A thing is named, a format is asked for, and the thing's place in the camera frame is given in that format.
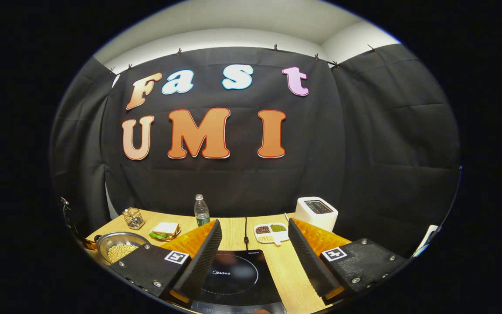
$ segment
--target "induction cooktop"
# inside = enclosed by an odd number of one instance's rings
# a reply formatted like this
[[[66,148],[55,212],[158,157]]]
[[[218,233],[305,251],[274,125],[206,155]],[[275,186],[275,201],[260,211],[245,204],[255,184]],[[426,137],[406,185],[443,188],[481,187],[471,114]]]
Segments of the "induction cooktop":
[[[261,250],[218,251],[191,309],[203,314],[285,314]]]

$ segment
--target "orange letter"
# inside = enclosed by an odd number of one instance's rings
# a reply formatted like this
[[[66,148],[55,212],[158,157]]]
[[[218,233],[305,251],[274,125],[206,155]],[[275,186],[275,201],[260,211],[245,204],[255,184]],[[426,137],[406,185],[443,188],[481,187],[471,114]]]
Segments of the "orange letter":
[[[145,93],[145,95],[148,95],[154,87],[154,81],[157,82],[161,78],[162,74],[156,73],[133,83],[133,86],[135,88],[133,89],[133,94],[131,94],[131,101],[127,104],[126,109],[133,109],[134,107],[144,104],[145,98],[143,98],[143,93]]]
[[[210,109],[197,127],[188,110],[175,110],[168,116],[172,120],[172,149],[168,157],[172,159],[185,158],[187,151],[183,149],[183,141],[193,157],[199,155],[201,146],[207,139],[203,149],[205,158],[227,158],[230,151],[226,148],[225,130],[226,119],[230,111],[225,108]]]
[[[259,111],[259,118],[263,120],[263,146],[257,151],[263,158],[279,158],[284,156],[282,148],[282,120],[285,113],[277,110]]]
[[[133,147],[133,127],[137,124],[136,120],[123,121],[121,127],[123,128],[123,151],[125,155],[132,160],[141,160],[148,155],[150,149],[150,125],[154,122],[153,116],[145,116],[141,118],[141,147],[135,149]]]

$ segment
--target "ceiling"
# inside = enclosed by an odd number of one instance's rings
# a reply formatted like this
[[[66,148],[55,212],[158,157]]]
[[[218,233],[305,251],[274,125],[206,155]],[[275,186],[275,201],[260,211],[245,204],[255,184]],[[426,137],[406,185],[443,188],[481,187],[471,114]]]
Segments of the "ceiling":
[[[322,44],[362,19],[319,0],[186,0],[125,30],[95,57],[112,60],[159,38],[212,28],[249,28]]]

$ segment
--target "white toaster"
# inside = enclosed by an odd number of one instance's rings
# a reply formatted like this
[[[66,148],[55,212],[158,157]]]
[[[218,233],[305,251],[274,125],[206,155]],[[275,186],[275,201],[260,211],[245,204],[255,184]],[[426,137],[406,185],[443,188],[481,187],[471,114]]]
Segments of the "white toaster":
[[[300,197],[295,206],[295,219],[332,232],[338,211],[320,197]]]

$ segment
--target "bread slice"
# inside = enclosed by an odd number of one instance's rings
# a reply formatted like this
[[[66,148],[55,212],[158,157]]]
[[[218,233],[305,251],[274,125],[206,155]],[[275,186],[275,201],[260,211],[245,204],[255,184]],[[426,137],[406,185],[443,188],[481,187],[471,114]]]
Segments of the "bread slice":
[[[179,228],[179,224],[177,222],[161,222],[158,226],[152,229],[152,232],[155,234],[174,236],[177,232],[177,228]]]

